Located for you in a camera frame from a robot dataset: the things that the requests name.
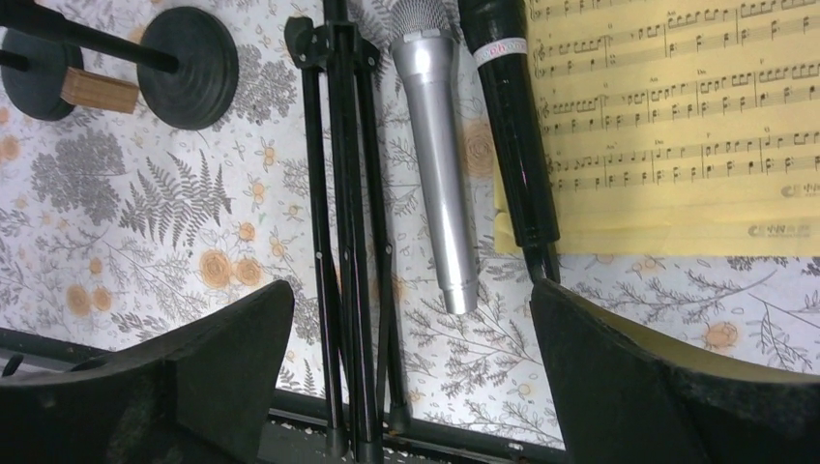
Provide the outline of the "black microphone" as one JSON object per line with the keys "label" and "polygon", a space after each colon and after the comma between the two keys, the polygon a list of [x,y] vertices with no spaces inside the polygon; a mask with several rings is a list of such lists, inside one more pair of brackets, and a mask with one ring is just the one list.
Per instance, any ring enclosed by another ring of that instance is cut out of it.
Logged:
{"label": "black microphone", "polygon": [[560,232],[528,67],[524,3],[457,5],[483,88],[515,244],[533,281],[558,283]]}

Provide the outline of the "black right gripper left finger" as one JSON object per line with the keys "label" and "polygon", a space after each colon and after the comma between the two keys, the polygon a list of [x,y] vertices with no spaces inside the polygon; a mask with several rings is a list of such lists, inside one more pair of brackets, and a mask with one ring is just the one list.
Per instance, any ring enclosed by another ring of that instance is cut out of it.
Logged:
{"label": "black right gripper left finger", "polygon": [[5,463],[251,463],[294,315],[289,283],[63,372],[1,381]]}

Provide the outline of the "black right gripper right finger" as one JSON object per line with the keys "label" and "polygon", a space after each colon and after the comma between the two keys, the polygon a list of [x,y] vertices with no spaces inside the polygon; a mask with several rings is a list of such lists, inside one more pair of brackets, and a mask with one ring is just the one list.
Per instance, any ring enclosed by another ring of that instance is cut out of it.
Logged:
{"label": "black right gripper right finger", "polygon": [[531,312],[572,463],[815,463],[819,379],[695,347],[544,279]]}

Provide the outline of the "black tripod music stand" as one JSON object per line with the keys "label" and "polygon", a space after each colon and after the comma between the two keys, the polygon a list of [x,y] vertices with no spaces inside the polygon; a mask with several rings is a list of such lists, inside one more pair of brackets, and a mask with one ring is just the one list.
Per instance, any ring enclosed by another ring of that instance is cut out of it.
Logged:
{"label": "black tripod music stand", "polygon": [[327,451],[381,463],[385,433],[411,422],[376,125],[381,56],[347,2],[323,14],[290,17],[284,38],[303,87]]}

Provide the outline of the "silver grey microphone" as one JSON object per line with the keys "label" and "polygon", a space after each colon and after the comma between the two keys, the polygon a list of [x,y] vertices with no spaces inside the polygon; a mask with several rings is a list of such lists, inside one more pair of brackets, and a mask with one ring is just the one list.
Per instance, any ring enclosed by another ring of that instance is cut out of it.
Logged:
{"label": "silver grey microphone", "polygon": [[454,110],[456,42],[440,1],[398,1],[390,51],[409,110],[444,308],[478,306],[478,261],[467,206]]}

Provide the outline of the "yellow sheet music page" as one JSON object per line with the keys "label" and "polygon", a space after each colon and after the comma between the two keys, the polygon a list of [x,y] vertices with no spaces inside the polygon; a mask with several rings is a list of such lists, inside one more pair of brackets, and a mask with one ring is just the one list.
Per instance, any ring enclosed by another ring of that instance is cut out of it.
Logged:
{"label": "yellow sheet music page", "polygon": [[529,1],[562,253],[819,251],[815,1]]}

